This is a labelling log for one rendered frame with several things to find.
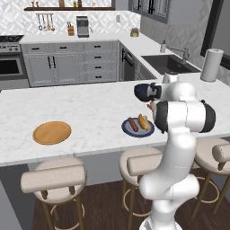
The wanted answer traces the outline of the grey wall cupboards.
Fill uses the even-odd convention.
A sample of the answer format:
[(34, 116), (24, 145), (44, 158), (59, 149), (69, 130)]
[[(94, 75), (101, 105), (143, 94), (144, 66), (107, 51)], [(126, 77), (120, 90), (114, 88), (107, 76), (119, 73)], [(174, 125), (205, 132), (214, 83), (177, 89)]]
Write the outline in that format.
[(147, 18), (168, 23), (172, 0), (128, 0), (128, 9)]

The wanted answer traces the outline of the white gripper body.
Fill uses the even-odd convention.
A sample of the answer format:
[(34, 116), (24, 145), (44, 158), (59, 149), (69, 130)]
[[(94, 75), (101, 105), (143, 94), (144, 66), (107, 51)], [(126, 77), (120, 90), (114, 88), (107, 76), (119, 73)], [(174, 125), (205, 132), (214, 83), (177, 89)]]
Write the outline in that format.
[(179, 74), (177, 72), (166, 71), (164, 73), (163, 83), (164, 84), (169, 84), (169, 83), (172, 83), (172, 82), (177, 82), (178, 79), (179, 79)]

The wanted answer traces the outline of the white paper towel roll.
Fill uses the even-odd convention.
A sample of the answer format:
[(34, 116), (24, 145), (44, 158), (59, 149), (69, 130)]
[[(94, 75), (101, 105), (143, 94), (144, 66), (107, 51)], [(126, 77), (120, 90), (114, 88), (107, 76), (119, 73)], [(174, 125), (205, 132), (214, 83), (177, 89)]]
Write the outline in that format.
[(221, 49), (208, 49), (205, 55), (200, 79), (204, 82), (215, 82), (224, 51)]

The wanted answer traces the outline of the dark wooden wall shelf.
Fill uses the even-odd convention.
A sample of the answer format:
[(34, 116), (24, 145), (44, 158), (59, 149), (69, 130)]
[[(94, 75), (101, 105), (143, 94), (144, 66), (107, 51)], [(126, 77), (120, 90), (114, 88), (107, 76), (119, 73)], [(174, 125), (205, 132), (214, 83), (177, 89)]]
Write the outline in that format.
[(26, 7), (24, 11), (115, 11), (114, 7)]

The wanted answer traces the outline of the steel oven with hob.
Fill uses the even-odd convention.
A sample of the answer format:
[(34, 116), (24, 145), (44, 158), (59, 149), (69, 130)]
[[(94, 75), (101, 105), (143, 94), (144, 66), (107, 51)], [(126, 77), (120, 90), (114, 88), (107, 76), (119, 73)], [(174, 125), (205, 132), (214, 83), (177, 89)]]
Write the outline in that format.
[(0, 35), (0, 92), (29, 87), (20, 46), (22, 38), (22, 35)]

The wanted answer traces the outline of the wooden knife block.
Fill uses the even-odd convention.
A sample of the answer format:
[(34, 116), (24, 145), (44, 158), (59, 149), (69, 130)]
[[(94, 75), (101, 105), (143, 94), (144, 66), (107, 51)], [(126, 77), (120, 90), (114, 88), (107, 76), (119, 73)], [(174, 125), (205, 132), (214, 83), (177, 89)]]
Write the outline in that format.
[(67, 22), (67, 32), (68, 36), (75, 36), (74, 26), (71, 24), (71, 22)]

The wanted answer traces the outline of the grey cupboard and drawer run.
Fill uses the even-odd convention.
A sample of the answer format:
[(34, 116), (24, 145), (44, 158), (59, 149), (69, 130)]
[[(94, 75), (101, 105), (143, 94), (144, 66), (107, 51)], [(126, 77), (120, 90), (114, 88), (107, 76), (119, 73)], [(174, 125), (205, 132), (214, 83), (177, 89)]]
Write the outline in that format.
[(118, 42), (22, 44), (31, 87), (113, 82), (117, 78)]

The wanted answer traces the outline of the dark sink basin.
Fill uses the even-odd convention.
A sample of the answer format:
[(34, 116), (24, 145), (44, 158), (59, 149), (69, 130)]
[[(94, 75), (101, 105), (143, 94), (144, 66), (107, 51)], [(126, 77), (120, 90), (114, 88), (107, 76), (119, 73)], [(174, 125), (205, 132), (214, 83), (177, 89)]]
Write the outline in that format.
[(199, 73), (196, 67), (189, 63), (183, 64), (182, 60), (175, 55), (143, 56), (143, 59), (161, 75), (166, 71), (178, 74)]

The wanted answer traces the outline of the round wooden plate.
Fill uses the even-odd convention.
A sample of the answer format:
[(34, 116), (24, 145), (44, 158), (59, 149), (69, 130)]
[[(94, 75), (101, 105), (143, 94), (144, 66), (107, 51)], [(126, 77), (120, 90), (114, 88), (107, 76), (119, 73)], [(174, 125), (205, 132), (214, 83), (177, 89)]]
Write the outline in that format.
[(71, 132), (71, 127), (64, 121), (50, 121), (36, 127), (32, 137), (35, 142), (48, 146), (65, 141)]

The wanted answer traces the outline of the rail with hanging tools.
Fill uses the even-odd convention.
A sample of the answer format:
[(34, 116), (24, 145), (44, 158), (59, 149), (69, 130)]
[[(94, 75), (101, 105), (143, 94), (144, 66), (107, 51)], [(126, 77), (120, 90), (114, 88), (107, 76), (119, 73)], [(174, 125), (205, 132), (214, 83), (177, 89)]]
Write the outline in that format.
[(52, 13), (37, 13), (36, 14), (39, 30), (40, 31), (54, 31), (54, 23), (53, 23), (53, 14)]

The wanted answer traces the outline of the red-brown sausage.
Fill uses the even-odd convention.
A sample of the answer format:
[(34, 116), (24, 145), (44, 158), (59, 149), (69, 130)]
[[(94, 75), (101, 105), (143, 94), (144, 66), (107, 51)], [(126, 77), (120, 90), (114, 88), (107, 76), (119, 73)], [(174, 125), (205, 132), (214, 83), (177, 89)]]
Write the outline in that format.
[(138, 132), (138, 126), (136, 125), (135, 121), (132, 118), (128, 118), (128, 122), (130, 126), (133, 128), (135, 132)]

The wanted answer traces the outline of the black dishwasher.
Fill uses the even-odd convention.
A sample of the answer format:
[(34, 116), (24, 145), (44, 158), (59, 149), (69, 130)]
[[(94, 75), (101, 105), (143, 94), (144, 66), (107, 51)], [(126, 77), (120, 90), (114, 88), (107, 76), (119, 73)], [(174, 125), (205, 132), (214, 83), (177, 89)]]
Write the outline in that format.
[(119, 62), (120, 80), (133, 81), (135, 78), (135, 61), (132, 54), (123, 46), (120, 47)]

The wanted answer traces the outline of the black framed window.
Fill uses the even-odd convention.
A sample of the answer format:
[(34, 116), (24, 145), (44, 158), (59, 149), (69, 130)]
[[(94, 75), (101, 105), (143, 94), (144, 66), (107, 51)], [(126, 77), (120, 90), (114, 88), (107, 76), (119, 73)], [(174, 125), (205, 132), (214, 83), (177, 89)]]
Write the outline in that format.
[(208, 49), (223, 50), (220, 65), (230, 70), (230, 0), (213, 0), (200, 55)]

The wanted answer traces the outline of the grey metal tap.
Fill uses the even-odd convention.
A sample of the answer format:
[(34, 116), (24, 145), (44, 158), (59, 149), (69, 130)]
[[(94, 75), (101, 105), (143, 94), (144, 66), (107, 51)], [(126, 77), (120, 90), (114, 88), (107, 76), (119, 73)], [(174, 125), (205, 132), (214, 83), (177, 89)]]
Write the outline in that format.
[(183, 64), (186, 64), (187, 61), (190, 58), (190, 50), (189, 50), (189, 48), (177, 49), (177, 48), (168, 47), (168, 49), (182, 52), (183, 53), (183, 56), (182, 56), (182, 63)]

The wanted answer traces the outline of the blue round plate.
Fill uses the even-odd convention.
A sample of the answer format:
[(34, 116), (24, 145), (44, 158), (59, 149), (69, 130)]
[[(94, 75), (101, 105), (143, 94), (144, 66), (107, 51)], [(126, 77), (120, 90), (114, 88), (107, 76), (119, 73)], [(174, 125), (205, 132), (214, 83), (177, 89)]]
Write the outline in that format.
[(121, 128), (122, 130), (129, 136), (132, 137), (149, 137), (151, 136), (154, 132), (155, 132), (155, 125), (152, 122), (149, 122), (150, 124), (150, 129), (149, 130), (145, 130), (142, 129), (138, 123), (138, 118), (134, 118), (133, 119), (134, 122), (136, 123), (137, 127), (138, 127), (138, 131), (135, 132), (134, 129), (131, 127), (129, 121), (126, 119), (123, 121)]

